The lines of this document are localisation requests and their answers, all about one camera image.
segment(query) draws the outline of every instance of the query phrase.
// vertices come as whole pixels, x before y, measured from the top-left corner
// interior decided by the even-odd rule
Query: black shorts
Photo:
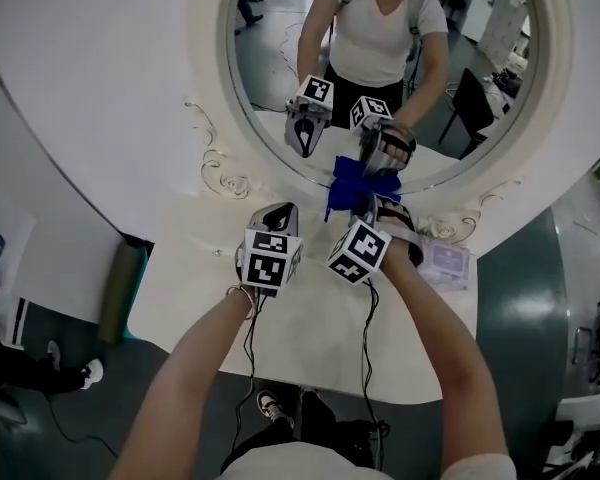
[[[340,128],[349,128],[349,112],[358,102],[360,96],[368,96],[382,100],[389,107],[389,112],[395,114],[402,107],[402,95],[404,92],[404,83],[402,80],[395,84],[385,85],[384,87],[365,87],[364,85],[354,84],[336,74],[331,64],[327,66],[324,74],[325,80],[334,85],[333,94],[333,117],[332,126]]]

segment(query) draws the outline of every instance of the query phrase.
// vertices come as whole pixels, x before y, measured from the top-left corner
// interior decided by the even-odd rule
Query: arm
[[[298,41],[298,80],[304,82],[309,75],[316,75],[322,39],[338,12],[337,0],[313,0],[307,19],[302,26]]]
[[[422,38],[424,78],[411,98],[393,116],[413,128],[435,106],[447,88],[449,44],[447,34],[434,32]]]
[[[397,219],[390,221],[402,225]],[[382,270],[411,313],[442,388],[443,470],[475,455],[507,455],[495,386],[480,349],[453,310],[420,277],[407,250],[406,242],[392,240]]]
[[[191,478],[209,390],[250,310],[234,290],[187,331],[151,383],[110,480]]]

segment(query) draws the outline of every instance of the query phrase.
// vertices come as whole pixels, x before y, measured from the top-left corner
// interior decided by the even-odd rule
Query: blue rag
[[[329,220],[331,210],[350,210],[356,215],[364,214],[367,211],[369,192],[387,197],[396,203],[400,202],[400,196],[394,194],[401,186],[397,174],[363,177],[364,167],[364,163],[359,160],[345,156],[336,157],[336,165],[333,169],[335,180],[329,189],[325,222]]]

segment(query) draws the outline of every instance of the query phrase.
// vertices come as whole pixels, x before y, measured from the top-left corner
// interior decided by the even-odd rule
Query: shoe
[[[85,379],[84,386],[80,389],[89,389],[92,384],[100,382],[104,377],[104,366],[102,366],[100,359],[89,361],[82,371],[85,374]]]
[[[316,388],[310,388],[308,386],[300,386],[300,401],[302,402],[302,397],[307,393],[313,393],[318,398],[320,398],[320,393]]]
[[[47,343],[47,358],[51,361],[55,371],[60,370],[60,357],[60,347],[55,341],[51,340]]]
[[[253,19],[247,23],[247,27],[253,27],[262,18],[264,18],[264,16],[262,14],[258,14],[257,16],[254,16]]]
[[[291,428],[293,428],[293,418],[284,413],[282,406],[278,403],[278,399],[269,391],[260,391],[256,400],[260,412],[269,418],[271,422],[276,421],[278,418],[285,418],[291,424]]]

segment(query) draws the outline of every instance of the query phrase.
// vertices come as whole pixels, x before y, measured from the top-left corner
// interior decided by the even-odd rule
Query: rolled mat
[[[100,341],[109,345],[120,343],[147,261],[146,247],[126,243],[118,246],[102,299]]]

